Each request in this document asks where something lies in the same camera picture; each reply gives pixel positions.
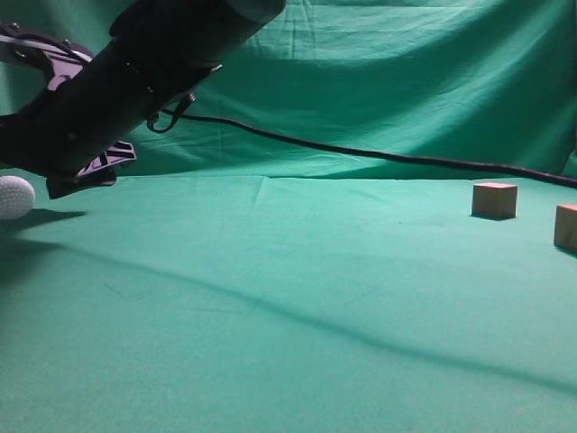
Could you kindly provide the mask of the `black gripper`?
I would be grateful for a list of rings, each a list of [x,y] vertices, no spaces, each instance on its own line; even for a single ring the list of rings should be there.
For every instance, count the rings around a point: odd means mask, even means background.
[[[285,7],[136,1],[116,18],[112,40],[96,56],[69,40],[1,23],[1,61],[40,70],[46,85],[18,113],[2,116],[1,161],[44,177],[72,177],[46,179],[50,199],[113,186],[115,168],[136,161],[134,146],[118,140],[188,94]]]

